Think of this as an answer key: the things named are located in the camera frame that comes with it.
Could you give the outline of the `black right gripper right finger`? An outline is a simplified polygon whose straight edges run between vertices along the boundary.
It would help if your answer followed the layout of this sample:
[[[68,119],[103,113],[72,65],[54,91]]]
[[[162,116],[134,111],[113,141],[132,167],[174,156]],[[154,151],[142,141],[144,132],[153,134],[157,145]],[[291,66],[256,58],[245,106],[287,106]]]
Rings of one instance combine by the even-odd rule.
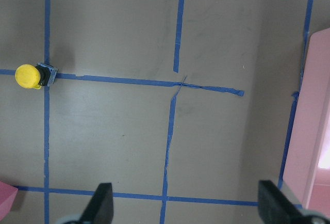
[[[303,223],[302,213],[270,180],[258,182],[258,214],[263,223]]]

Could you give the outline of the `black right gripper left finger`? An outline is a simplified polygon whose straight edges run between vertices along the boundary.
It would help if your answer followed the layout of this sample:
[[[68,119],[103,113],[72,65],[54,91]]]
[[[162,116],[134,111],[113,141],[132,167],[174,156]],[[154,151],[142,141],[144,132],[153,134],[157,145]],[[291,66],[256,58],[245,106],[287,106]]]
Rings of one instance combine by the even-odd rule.
[[[111,224],[114,216],[111,183],[98,185],[78,223]]]

